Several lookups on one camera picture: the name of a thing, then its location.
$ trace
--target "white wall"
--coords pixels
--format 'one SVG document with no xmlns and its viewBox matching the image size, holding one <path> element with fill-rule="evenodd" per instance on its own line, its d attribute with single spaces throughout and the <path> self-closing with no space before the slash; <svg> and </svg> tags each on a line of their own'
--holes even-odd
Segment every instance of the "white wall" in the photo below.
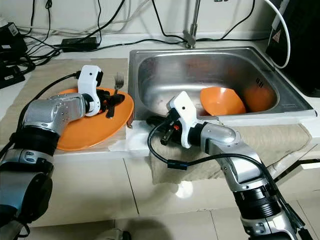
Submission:
<svg viewBox="0 0 320 240">
<path fill-rule="evenodd" d="M 121 0 L 100 0 L 102 5 L 101 22 L 107 21 L 115 12 Z M 125 7 L 117 17 L 121 20 L 128 10 Z M 142 0 L 131 0 L 131 9 L 134 11 Z M 168 33 L 180 33 L 190 27 L 195 0 L 155 0 L 163 28 Z M 48 14 L 45 9 L 45 0 L 36 0 L 34 25 L 48 26 Z M 252 7 L 252 0 L 229 0 L 214 2 L 202 0 L 198 32 L 225 32 L 236 22 L 245 17 Z M 29 25 L 32 11 L 32 0 L 0 0 L 0 13 L 8 21 L 16 25 Z M 83 30 L 97 23 L 97 0 L 52 0 L 51 19 L 52 28 L 69 28 Z M 239 25 L 237 32 L 269 31 L 275 14 L 263 0 L 256 0 L 252 16 Z M 109 30 L 118 30 L 122 24 L 113 24 Z M 123 33 L 159 33 L 160 28 L 151 1 L 147 3 L 141 14 L 131 21 Z"/>
</svg>

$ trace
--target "beige cloth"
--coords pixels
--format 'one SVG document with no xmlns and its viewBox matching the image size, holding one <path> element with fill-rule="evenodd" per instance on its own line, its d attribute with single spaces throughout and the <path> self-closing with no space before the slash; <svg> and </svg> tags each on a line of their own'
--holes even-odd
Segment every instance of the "beige cloth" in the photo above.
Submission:
<svg viewBox="0 0 320 240">
<path fill-rule="evenodd" d="M 234 127 L 246 144 L 251 146 L 266 166 L 280 161 L 286 155 L 302 149 L 312 139 L 307 129 L 301 124 L 270 125 L 270 126 L 239 126 Z M 152 139 L 156 152 L 166 159 L 190 162 L 208 156 L 199 147 L 185 149 L 175 143 L 163 146 L 160 137 Z M 201 179 L 216 179 L 223 177 L 219 164 L 207 161 L 188 167 L 187 171 L 169 169 L 167 165 L 151 156 L 153 184 L 174 183 L 181 181 L 196 181 Z"/>
<path fill-rule="evenodd" d="M 81 70 L 83 65 L 97 65 L 103 71 L 103 78 L 100 87 L 111 88 L 115 86 L 114 76 L 117 72 L 124 74 L 124 86 L 121 89 L 123 92 L 128 92 L 128 59 L 127 58 L 99 58 L 99 59 L 63 59 L 52 60 L 44 66 L 37 67 L 31 75 L 31 78 L 25 84 L 13 104 L 8 108 L 5 116 L 0 122 L 0 145 L 5 145 L 10 135 L 16 131 L 19 114 L 22 108 L 40 92 L 44 87 L 53 81 L 75 73 Z M 57 93 L 70 88 L 77 87 L 75 78 L 66 79 L 57 85 L 50 88 L 43 94 L 41 98 L 45 99 L 54 96 Z"/>
</svg>

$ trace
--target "stainless steel sink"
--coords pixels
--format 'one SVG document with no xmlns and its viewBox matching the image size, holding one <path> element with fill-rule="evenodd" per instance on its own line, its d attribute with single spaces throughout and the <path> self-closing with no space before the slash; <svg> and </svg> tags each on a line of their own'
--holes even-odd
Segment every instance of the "stainless steel sink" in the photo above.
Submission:
<svg viewBox="0 0 320 240">
<path fill-rule="evenodd" d="M 168 101 L 181 91 L 192 99 L 198 118 L 208 119 L 200 91 L 213 86 L 234 89 L 244 102 L 248 117 L 313 112 L 252 47 L 130 52 L 128 92 L 135 103 L 135 120 L 165 115 Z"/>
</svg>

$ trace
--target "white countertop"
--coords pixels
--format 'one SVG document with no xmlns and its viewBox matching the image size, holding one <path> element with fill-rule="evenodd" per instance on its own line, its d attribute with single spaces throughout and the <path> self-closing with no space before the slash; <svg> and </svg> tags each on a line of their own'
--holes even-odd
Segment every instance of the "white countertop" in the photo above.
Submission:
<svg viewBox="0 0 320 240">
<path fill-rule="evenodd" d="M 57 43 L 59 42 L 59 37 L 53 37 L 50 39 L 49 43 Z M 118 43 L 118 39 L 112 39 L 112 41 L 107 44 Z M 260 54 L 266 56 L 264 54 L 264 50 L 266 47 L 265 41 L 220 41 L 220 42 L 198 42 L 196 44 L 197 49 L 200 48 L 216 48 L 216 47 L 255 47 Z M 154 50 L 154 49 L 182 49 L 182 47 L 178 45 L 168 45 L 162 43 L 155 42 L 143 42 L 140 44 L 129 45 L 129 46 L 119 46 L 113 48 L 107 48 L 103 50 L 99 50 L 96 52 L 71 52 L 71 53 L 62 53 L 55 59 L 83 59 L 83 64 L 86 64 L 86 59 L 94 59 L 94 58 L 129 58 L 130 51 L 132 50 Z M 26 81 L 17 83 L 15 85 L 11 85 L 9 87 L 0 89 L 0 120 L 6 114 L 7 109 L 13 103 L 14 99 L 19 94 L 20 90 L 24 87 L 32 72 L 27 74 Z M 301 94 L 301 96 L 318 112 L 320 113 L 320 98 L 307 97 L 303 95 L 294 85 L 293 88 Z M 312 144 L 320 144 L 320 118 L 319 117 L 306 117 L 306 118 L 297 118 L 297 117 L 289 117 L 289 118 L 281 118 L 281 117 L 273 117 L 272 115 L 269 118 L 261 118 L 261 119 L 235 119 L 232 121 L 224 122 L 227 125 L 252 125 L 256 122 L 259 122 L 259 125 L 273 125 L 273 124 L 284 124 L 285 123 L 302 123 L 310 132 L 312 136 Z M 124 157 L 123 152 L 119 152 L 119 157 Z"/>
</svg>

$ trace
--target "white tube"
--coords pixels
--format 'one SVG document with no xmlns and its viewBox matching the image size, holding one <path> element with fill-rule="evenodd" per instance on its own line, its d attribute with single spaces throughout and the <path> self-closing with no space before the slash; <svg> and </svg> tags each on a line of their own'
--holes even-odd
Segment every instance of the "white tube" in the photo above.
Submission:
<svg viewBox="0 0 320 240">
<path fill-rule="evenodd" d="M 279 66 L 278 64 L 276 64 L 272 59 L 272 63 L 278 68 L 278 69 L 283 69 L 285 68 L 288 63 L 289 63 L 289 59 L 290 59 L 290 54 L 291 54 L 291 42 L 290 42 L 290 35 L 289 35 L 289 30 L 287 27 L 287 24 L 285 22 L 284 17 L 281 15 L 281 13 L 279 12 L 279 10 L 276 8 L 276 6 L 270 1 L 270 0 L 264 0 L 277 14 L 277 16 L 280 18 L 280 21 L 283 25 L 284 28 L 284 32 L 285 32 L 285 36 L 286 36 L 286 44 L 287 44 L 287 53 L 286 53 L 286 60 L 284 65 Z"/>
</svg>

